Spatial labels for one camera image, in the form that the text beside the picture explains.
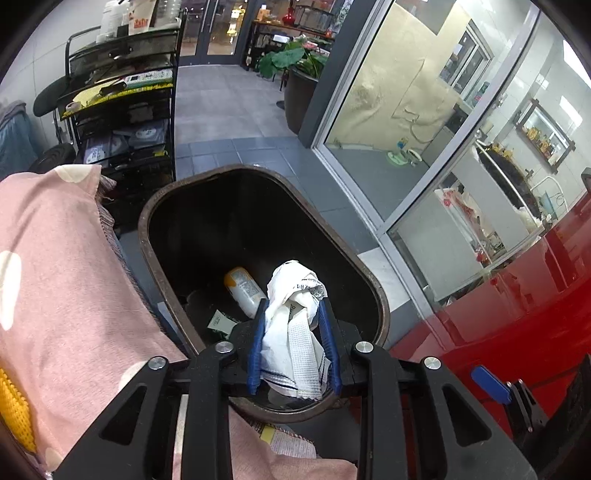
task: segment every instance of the label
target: label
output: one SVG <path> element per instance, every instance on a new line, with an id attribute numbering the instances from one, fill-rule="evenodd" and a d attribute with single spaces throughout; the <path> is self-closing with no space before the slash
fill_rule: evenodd
<path id="1" fill-rule="evenodd" d="M 236 270 L 233 272 L 232 278 L 236 282 L 236 285 L 241 288 L 250 298 L 253 298 L 261 293 L 261 289 L 258 287 L 254 279 L 249 275 L 246 275 L 242 270 Z"/>
<path id="2" fill-rule="evenodd" d="M 210 320 L 207 328 L 209 328 L 210 330 L 215 330 L 216 332 L 222 332 L 226 336 L 229 336 L 230 333 L 232 333 L 232 329 L 237 324 L 237 322 L 235 322 L 234 320 L 230 320 L 222 312 L 216 310 L 216 313 L 213 314 L 213 317 Z"/>

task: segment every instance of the red surface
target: red surface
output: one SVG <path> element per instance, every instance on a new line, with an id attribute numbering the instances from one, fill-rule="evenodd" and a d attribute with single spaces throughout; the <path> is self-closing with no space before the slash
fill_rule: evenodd
<path id="1" fill-rule="evenodd" d="M 471 379 L 485 365 L 518 378 L 552 415 L 591 352 L 591 196 L 490 281 L 429 317 L 400 340 L 393 356 L 437 356 L 506 427 L 500 406 Z"/>

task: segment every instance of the door handle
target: door handle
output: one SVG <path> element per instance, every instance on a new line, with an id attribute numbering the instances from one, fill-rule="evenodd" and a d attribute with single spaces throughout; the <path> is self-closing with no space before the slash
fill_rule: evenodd
<path id="1" fill-rule="evenodd" d="M 213 23 L 216 21 L 216 11 L 217 11 L 217 4 L 220 2 L 220 0 L 216 0 L 216 6 L 213 7 L 213 15 L 212 15 L 212 22 L 209 24 L 209 32 L 212 32 L 212 28 L 213 28 Z"/>
<path id="2" fill-rule="evenodd" d="M 207 4 L 205 5 L 205 10 L 203 10 L 203 19 L 201 22 L 201 33 L 203 33 L 203 29 L 205 28 L 205 19 L 207 18 L 207 10 L 209 9 L 209 2 L 210 1 L 211 0 L 207 0 Z"/>

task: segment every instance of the brown bin rim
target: brown bin rim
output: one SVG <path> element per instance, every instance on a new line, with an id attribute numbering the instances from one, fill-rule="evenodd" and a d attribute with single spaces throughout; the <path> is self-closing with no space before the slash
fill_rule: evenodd
<path id="1" fill-rule="evenodd" d="M 238 170 L 256 171 L 263 176 L 267 176 L 276 183 L 279 183 L 294 198 L 294 200 L 299 202 L 299 204 L 304 207 L 303 211 L 306 213 L 306 215 L 308 215 L 308 217 L 316 224 L 316 226 L 320 228 L 330 239 L 330 241 L 334 243 L 335 247 L 338 248 L 343 254 L 343 257 L 346 258 L 347 261 L 349 261 L 353 267 L 366 278 L 370 288 L 374 291 L 376 301 L 381 306 L 381 325 L 378 324 L 378 333 L 374 339 L 374 344 L 383 346 L 386 338 L 388 337 L 388 332 L 390 329 L 390 311 L 388 309 L 388 300 L 386 298 L 384 289 L 378 282 L 378 279 L 369 270 L 369 268 L 359 259 L 359 257 L 344 242 L 339 234 L 326 222 L 326 220 L 320 216 L 316 208 L 309 204 L 302 194 L 282 175 L 279 175 L 274 171 L 267 170 L 266 168 L 257 166 L 230 165 L 169 183 L 152 195 L 150 200 L 148 200 L 145 204 L 139 217 L 138 236 L 142 255 L 144 256 L 144 259 L 150 268 L 150 273 L 156 282 L 156 285 L 163 294 L 164 302 L 168 307 L 168 311 L 172 315 L 174 322 L 177 324 L 180 332 L 184 336 L 187 346 L 191 349 L 189 353 L 198 355 L 199 352 L 205 349 L 206 345 L 203 343 L 201 337 L 197 334 L 197 331 L 193 327 L 193 324 L 191 324 L 191 321 L 189 321 L 189 318 L 185 314 L 185 311 L 178 301 L 172 286 L 170 286 L 168 279 L 164 275 L 164 271 L 160 265 L 160 262 L 158 261 L 158 258 L 156 257 L 156 253 L 152 249 L 152 245 L 150 244 L 148 237 L 150 220 L 156 207 L 177 190 L 188 188 L 196 183 L 213 180 L 221 175 L 224 175 L 225 173 Z M 259 421 L 267 423 L 296 423 L 309 420 L 328 410 L 337 400 L 338 396 L 335 393 L 329 393 L 324 398 L 322 398 L 322 400 L 299 410 L 275 411 L 263 408 L 247 398 L 230 399 L 232 404 L 240 411 Z"/>

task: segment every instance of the green plant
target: green plant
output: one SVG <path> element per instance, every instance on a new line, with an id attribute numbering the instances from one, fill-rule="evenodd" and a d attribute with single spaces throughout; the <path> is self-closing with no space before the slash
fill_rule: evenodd
<path id="1" fill-rule="evenodd" d="M 320 78 L 328 57 L 316 52 L 306 38 L 298 38 L 289 42 L 283 51 L 270 52 L 261 57 L 258 63 L 259 72 L 265 78 L 295 66 L 315 79 Z"/>

